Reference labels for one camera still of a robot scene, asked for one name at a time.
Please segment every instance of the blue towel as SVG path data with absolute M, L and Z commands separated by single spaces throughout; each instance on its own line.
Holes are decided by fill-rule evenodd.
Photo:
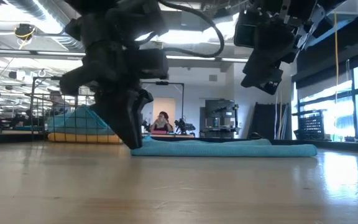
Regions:
M 131 150 L 131 154 L 133 156 L 310 157 L 317 155 L 317 148 L 314 145 L 273 146 L 266 139 L 225 143 L 164 142 L 145 139 L 143 147 Z
M 88 106 L 79 106 L 74 112 L 51 116 L 50 133 L 112 135 L 114 131 Z

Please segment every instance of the door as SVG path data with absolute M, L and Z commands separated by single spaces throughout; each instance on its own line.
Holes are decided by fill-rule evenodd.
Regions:
M 157 117 L 158 114 L 160 114 L 161 111 L 167 112 L 169 116 L 169 123 L 175 127 L 175 110 L 176 110 L 177 104 L 174 98 L 154 98 L 153 101 L 153 118 L 151 123 L 153 123 Z

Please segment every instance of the dark hair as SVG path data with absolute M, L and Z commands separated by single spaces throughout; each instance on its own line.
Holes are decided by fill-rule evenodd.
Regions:
M 160 114 L 162 114 L 164 116 L 164 118 L 167 119 L 167 121 L 168 121 L 169 116 L 168 116 L 167 112 L 161 111 Z
M 57 96 L 62 96 L 62 94 L 60 93 L 60 91 L 56 91 L 56 90 L 51 91 L 50 94 L 51 94 L 51 95 L 55 95 L 55 96 L 56 96 L 56 95 L 57 95 Z

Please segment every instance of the black cable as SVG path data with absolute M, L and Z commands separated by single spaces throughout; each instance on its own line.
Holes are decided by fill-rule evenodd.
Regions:
M 164 48 L 165 51 L 180 52 L 180 53 L 192 55 L 195 57 L 204 57 L 204 58 L 216 57 L 220 53 L 222 53 L 223 48 L 224 48 L 224 38 L 223 38 L 221 31 L 216 27 L 216 24 L 212 21 L 212 19 L 208 18 L 208 16 L 204 15 L 200 11 L 197 11 L 196 9 L 192 9 L 192 8 L 186 7 L 186 6 L 172 4 L 172 3 L 166 2 L 165 0 L 158 0 L 158 1 L 159 1 L 159 3 L 163 4 L 164 6 L 170 7 L 172 9 L 178 9 L 178 10 L 182 10 L 185 12 L 190 12 L 190 13 L 202 18 L 205 22 L 207 22 L 215 30 L 216 34 L 218 35 L 219 43 L 220 43 L 219 50 L 217 50 L 215 53 L 212 53 L 212 54 L 201 54 L 201 53 L 197 53 L 197 52 L 192 52 L 190 50 L 181 49 L 178 47 L 167 47 L 167 48 Z
M 146 39 L 144 39 L 144 40 L 138 40 L 138 41 L 136 41 L 136 44 L 139 44 L 139 45 L 146 44 L 146 43 L 149 42 L 151 39 L 153 39 L 153 37 L 155 37 L 156 35 L 157 35 L 156 32 L 151 32 L 151 33 L 149 34 L 149 36 L 147 36 Z

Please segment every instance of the duct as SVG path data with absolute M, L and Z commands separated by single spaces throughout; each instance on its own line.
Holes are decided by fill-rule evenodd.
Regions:
M 58 34 L 64 30 L 65 24 L 70 19 L 59 9 L 51 0 L 7 0 L 18 10 L 31 15 L 34 24 L 43 32 L 48 34 Z M 52 37 L 69 51 L 82 51 L 82 43 L 72 37 Z

